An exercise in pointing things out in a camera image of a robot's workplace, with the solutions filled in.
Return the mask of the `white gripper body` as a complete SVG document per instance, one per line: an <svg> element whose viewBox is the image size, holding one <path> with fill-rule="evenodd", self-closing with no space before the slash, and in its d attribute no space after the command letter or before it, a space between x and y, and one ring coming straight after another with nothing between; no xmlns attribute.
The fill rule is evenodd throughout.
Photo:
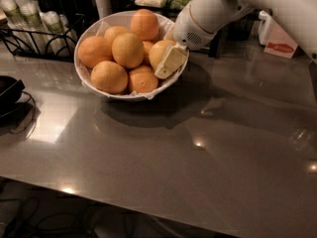
<svg viewBox="0 0 317 238"><path fill-rule="evenodd" d="M180 45L197 51L225 26L252 11L245 0L191 0L178 14L172 34Z"/></svg>

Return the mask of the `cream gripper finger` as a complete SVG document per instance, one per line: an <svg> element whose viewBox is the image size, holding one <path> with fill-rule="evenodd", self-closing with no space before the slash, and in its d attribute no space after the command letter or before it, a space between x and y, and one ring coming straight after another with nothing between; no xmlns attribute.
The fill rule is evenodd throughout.
<svg viewBox="0 0 317 238"><path fill-rule="evenodd" d="M163 35L163 38L165 40L174 40L174 36L173 36L173 29L174 29L174 26L173 25L167 25L165 28L164 28L164 35Z"/></svg>
<svg viewBox="0 0 317 238"><path fill-rule="evenodd" d="M185 64L187 57L186 46L180 44L168 45L155 70L155 76L159 79L167 79Z"/></svg>

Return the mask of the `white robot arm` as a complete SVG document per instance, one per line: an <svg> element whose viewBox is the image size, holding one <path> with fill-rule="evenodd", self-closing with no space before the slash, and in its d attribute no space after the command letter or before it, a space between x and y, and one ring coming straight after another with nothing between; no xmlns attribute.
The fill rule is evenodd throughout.
<svg viewBox="0 0 317 238"><path fill-rule="evenodd" d="M255 9L267 11L317 64L317 0L191 0L165 36L196 51Z"/></svg>

